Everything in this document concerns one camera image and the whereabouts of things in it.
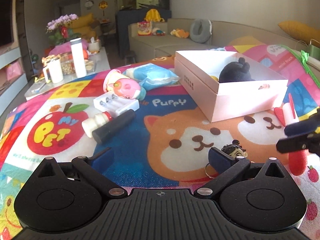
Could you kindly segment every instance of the orange stuffed toy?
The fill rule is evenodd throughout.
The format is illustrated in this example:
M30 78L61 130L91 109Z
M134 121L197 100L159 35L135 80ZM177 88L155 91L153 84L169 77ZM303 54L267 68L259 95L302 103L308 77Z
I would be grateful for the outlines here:
M186 32L184 30L181 30L181 29L176 29L176 30L173 30L172 32L170 32L170 34L172 36L176 36L178 38L188 38L189 37L189 32Z

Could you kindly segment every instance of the apple stem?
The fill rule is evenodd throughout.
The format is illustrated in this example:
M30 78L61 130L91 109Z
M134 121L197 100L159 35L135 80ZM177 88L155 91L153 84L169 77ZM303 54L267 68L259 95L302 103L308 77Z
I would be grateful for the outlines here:
M68 111L68 109L70 108L70 106L72 106L72 103L66 103L66 106L64 107L63 112L66 113Z

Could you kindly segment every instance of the beige couch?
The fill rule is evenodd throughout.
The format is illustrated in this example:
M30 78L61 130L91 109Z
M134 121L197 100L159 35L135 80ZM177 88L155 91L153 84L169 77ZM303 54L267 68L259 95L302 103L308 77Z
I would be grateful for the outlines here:
M138 36L137 24L131 24L129 25L130 50L136 53L137 61L142 62L156 57L174 55L177 50L202 50L227 45L241 45L231 44L231 42L244 36L252 36L265 44L283 44L292 49L296 47L298 51L306 49L303 44L297 44L297 41L292 38L230 22L212 21L211 44L210 42L199 44L190 38L183 39L170 35L170 32L177 28L189 31L192 22L193 19L168 19L166 23L155 23L154 27L166 32L165 36Z

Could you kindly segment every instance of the mug handle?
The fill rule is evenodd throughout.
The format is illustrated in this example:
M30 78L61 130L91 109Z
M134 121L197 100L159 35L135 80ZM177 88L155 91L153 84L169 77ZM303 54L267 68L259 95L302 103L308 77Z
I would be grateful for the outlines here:
M42 69L46 83L50 83L50 80L48 79L48 73L47 73L47 70L48 70L48 69L49 69L48 66L47 66L47 67L44 67L44 68Z

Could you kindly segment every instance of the yellow backpack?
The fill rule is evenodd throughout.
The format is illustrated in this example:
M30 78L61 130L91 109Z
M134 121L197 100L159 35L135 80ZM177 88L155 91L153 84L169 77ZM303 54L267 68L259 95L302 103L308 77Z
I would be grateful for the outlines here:
M164 22L164 19L160 17L160 13L157 9L150 9L147 12L145 20L148 22Z

